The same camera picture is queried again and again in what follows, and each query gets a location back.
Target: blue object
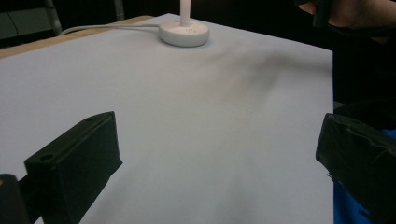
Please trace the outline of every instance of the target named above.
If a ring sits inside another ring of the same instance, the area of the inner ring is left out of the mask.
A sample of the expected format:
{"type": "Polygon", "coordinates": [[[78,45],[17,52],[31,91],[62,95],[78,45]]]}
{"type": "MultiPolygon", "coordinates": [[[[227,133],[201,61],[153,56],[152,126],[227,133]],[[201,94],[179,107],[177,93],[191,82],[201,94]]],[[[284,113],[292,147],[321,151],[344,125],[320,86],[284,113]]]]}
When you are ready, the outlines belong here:
{"type": "MultiPolygon", "coordinates": [[[[382,132],[396,138],[396,129],[382,132]]],[[[369,212],[340,183],[334,182],[333,187],[334,224],[373,224],[369,212]]]]}

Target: lamp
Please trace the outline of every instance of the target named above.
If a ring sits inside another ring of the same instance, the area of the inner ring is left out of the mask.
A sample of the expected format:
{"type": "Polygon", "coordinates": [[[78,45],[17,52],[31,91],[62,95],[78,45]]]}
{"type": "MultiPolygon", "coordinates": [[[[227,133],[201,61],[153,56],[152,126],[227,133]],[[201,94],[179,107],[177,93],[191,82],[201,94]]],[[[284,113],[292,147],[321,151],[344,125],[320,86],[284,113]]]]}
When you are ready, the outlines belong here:
{"type": "Polygon", "coordinates": [[[190,20],[191,0],[180,0],[180,21],[166,21],[160,24],[160,39],[178,47],[198,47],[209,39],[209,28],[200,22],[190,20]]]}

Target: white lamp base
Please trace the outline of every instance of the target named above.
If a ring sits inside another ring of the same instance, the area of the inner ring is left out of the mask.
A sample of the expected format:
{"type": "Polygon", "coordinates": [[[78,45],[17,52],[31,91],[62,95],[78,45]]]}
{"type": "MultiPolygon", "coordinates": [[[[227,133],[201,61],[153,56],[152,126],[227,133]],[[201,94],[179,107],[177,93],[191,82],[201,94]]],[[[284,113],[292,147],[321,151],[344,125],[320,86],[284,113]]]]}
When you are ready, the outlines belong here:
{"type": "Polygon", "coordinates": [[[209,28],[196,21],[189,26],[180,26],[179,21],[167,21],[160,25],[160,39],[178,47],[198,47],[209,39],[209,28]]]}

